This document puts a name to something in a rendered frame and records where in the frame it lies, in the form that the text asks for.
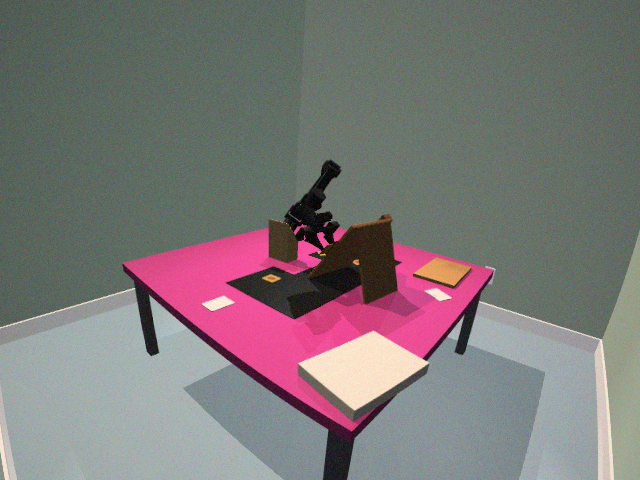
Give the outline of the cream flat rectangular card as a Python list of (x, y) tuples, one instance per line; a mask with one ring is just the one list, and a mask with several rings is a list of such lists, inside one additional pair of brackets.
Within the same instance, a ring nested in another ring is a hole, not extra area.
[(432, 289), (432, 290), (427, 290), (427, 291), (424, 291), (424, 292), (430, 294), (430, 296), (434, 297), (436, 300), (439, 300), (439, 301), (452, 299), (452, 297), (450, 297), (449, 295), (444, 294), (444, 292), (442, 292), (438, 288), (435, 288), (435, 289)]
[(201, 303), (201, 305), (206, 307), (211, 312), (216, 311), (217, 309), (220, 310), (220, 309), (222, 309), (222, 308), (224, 308), (226, 306), (229, 306), (231, 304), (235, 304), (235, 303), (233, 301), (231, 301), (230, 299), (228, 299), (227, 297), (225, 297), (225, 296), (218, 297), (218, 298), (215, 298), (215, 299), (213, 299), (211, 301)]

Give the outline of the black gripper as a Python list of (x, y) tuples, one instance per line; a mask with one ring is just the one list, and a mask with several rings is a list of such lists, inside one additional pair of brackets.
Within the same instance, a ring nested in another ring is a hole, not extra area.
[(306, 226), (301, 227), (298, 230), (298, 232), (296, 233), (296, 239), (297, 241), (303, 241), (304, 238), (306, 238), (304, 240), (305, 242), (308, 242), (323, 251), (324, 248), (319, 238), (317, 237), (317, 233), (323, 232), (324, 233), (323, 238), (329, 244), (332, 244), (332, 242), (334, 242), (333, 233), (339, 228), (340, 225), (337, 221), (333, 221), (333, 222), (329, 222), (325, 227), (322, 226), (322, 224), (325, 224), (325, 223), (316, 224), (314, 227), (312, 227), (310, 223), (310, 215), (315, 216), (317, 214), (319, 213), (310, 212), (303, 217), (303, 221), (304, 221), (303, 225), (306, 225)]

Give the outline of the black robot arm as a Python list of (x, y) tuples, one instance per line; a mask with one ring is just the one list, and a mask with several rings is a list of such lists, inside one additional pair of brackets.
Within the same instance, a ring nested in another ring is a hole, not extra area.
[[(318, 178), (313, 187), (311, 187), (310, 190), (304, 194), (300, 201), (297, 201), (295, 204), (293, 204), (285, 214), (283, 223), (287, 223), (293, 232), (298, 226), (301, 227), (304, 222), (303, 217), (306, 214), (315, 212), (322, 207), (321, 203), (326, 198), (326, 195), (323, 191), (329, 185), (330, 181), (334, 178), (337, 178), (342, 172), (340, 168), (341, 166), (337, 165), (332, 160), (326, 160), (326, 162), (322, 165), (321, 176)], [(298, 220), (293, 218), (288, 214), (289, 212), (292, 216), (301, 221), (299, 222)], [(331, 212), (327, 211), (325, 213), (319, 213), (315, 216), (310, 215), (310, 223), (312, 227), (314, 227), (316, 224), (331, 221), (332, 218), (333, 217)]]

